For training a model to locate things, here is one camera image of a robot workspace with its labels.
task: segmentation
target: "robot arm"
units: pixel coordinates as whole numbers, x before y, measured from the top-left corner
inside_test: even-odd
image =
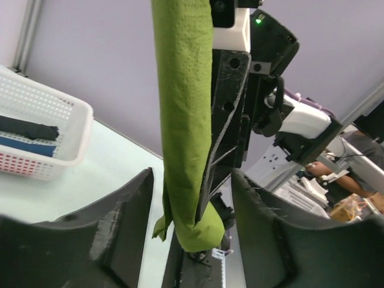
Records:
[[[212,145],[203,174],[195,223],[201,222],[211,202],[226,230],[219,247],[223,251],[230,249],[229,229],[233,225],[233,211],[220,197],[215,197],[215,193],[228,180],[233,169],[240,168],[246,160],[251,132],[275,136],[271,157],[267,161],[282,161],[285,167],[278,173],[273,168],[266,171],[272,181],[276,176],[281,177],[282,171],[288,176],[292,169],[298,167],[299,170],[302,163],[314,161],[340,127],[326,113],[284,96],[281,75],[296,55],[299,42],[265,11],[257,9],[249,16],[249,8],[257,8],[259,2],[210,1],[214,24]],[[265,166],[260,168],[260,171],[265,170]],[[224,260],[217,257],[217,249],[188,253],[181,249],[174,237],[171,251],[175,252],[169,254],[163,287],[196,283],[197,278],[202,283],[199,273],[185,272],[197,271],[196,263],[201,267],[210,263],[212,275],[223,273]],[[221,287],[222,280],[211,277],[207,281],[210,287]]]
[[[288,95],[284,95],[284,104],[286,107],[291,107],[291,110],[283,119],[274,144],[250,171],[252,178],[260,186],[272,191],[278,189],[303,165],[316,159],[321,151],[314,149],[314,146],[325,148],[325,144],[321,141],[324,133],[333,134],[328,130],[335,132],[340,127],[332,124],[334,122],[332,116],[298,102]],[[317,150],[319,154],[316,155],[314,152],[307,154],[305,150],[308,149],[314,152]]]

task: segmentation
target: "green cloth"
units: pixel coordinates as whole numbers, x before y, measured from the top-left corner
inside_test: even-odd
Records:
[[[152,16],[164,156],[164,216],[154,237],[164,241],[173,221],[185,251],[208,250],[224,235],[211,204],[195,222],[211,147],[211,6],[208,0],[152,0]]]

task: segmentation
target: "black plastic mount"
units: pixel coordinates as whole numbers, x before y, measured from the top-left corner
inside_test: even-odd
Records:
[[[281,75],[297,54],[300,44],[292,32],[261,9],[251,15],[250,25],[252,63],[247,87],[249,103],[246,107],[254,109],[249,113],[253,115],[253,131],[272,137],[279,131],[290,110],[284,106],[270,108],[265,98],[275,88],[278,88],[279,96],[283,96]]]
[[[206,165],[196,221],[208,201],[218,211],[227,230],[221,250],[228,250],[229,232],[234,225],[233,209],[221,199],[218,189],[228,180],[234,167],[245,160],[251,133],[251,115],[244,112],[251,55],[247,52],[213,50],[212,63],[212,147]],[[186,253],[173,235],[163,288],[219,288],[222,285],[221,260],[212,250]]]
[[[54,222],[0,216],[0,287],[137,288],[154,175]]]
[[[236,8],[258,8],[261,2],[261,0],[209,0],[214,27],[231,28],[235,24]]]

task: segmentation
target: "red and white basket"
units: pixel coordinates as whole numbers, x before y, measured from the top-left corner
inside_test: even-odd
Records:
[[[0,69],[0,115],[57,126],[60,132],[51,142],[0,131],[1,137],[56,146],[52,158],[0,145],[0,171],[49,181],[83,160],[93,122],[93,109],[86,102]]]

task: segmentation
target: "person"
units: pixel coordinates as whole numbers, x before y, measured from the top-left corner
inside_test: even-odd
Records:
[[[384,170],[384,147],[382,145],[361,130],[344,133],[341,136],[374,164]],[[313,163],[307,167],[307,171],[315,177],[326,176],[332,173],[332,171],[321,162]],[[376,191],[373,189],[369,183],[366,183],[352,171],[330,183],[328,185],[328,193],[326,193],[325,196],[327,197],[330,207],[333,207],[351,194],[357,194],[363,198],[370,198],[379,192],[384,193],[384,191]]]

